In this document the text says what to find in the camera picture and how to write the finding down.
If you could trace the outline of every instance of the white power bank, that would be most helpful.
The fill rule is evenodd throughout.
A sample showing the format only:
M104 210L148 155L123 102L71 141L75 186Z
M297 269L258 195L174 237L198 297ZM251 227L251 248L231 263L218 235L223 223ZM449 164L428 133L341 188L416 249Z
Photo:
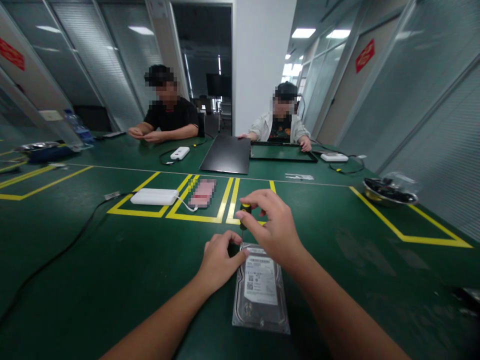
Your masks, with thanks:
M177 190L142 188L133 195L130 201L139 205L173 205L179 196Z
M187 146L180 146L175 152L170 155L172 160L182 160L190 152L190 148Z
M320 155L321 159L327 163L346 163L349 157L338 152L328 152Z

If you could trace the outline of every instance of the white jacket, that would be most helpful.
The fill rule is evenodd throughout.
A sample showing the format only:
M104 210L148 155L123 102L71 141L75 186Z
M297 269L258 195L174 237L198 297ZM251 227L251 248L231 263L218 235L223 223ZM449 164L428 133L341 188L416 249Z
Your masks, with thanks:
M270 132L272 131L272 122L273 122L272 111L266 112L253 122L250 129L248 129L248 132L256 134L258 136L258 141L262 141L262 142L268 141L270 137ZM297 115L292 114L291 128L290 128L290 142L297 143L303 135L307 135L308 137L310 137L310 133L302 124L302 121L300 120L300 118Z

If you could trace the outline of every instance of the black cap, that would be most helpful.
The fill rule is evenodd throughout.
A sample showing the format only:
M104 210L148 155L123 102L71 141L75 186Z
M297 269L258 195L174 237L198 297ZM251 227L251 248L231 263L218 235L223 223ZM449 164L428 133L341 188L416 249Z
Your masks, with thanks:
M165 65L152 65L145 73L145 82L151 87L164 86L166 82L177 83L173 71Z
M298 89L291 82L282 82L275 88L275 97L283 101L292 101L297 97Z

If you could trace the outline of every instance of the barcode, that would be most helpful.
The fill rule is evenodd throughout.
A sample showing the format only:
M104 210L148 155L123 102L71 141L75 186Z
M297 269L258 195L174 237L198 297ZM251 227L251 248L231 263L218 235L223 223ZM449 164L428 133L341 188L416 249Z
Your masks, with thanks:
M270 260L263 260L263 259L249 259L250 261L257 262L257 263L269 263Z

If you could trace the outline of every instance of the phone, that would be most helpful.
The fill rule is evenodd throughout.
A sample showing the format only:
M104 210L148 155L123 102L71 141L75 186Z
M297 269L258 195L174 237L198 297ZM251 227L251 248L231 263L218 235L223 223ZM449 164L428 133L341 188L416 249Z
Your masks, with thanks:
M191 208L208 208L216 188L216 179L201 179L188 201L188 206Z

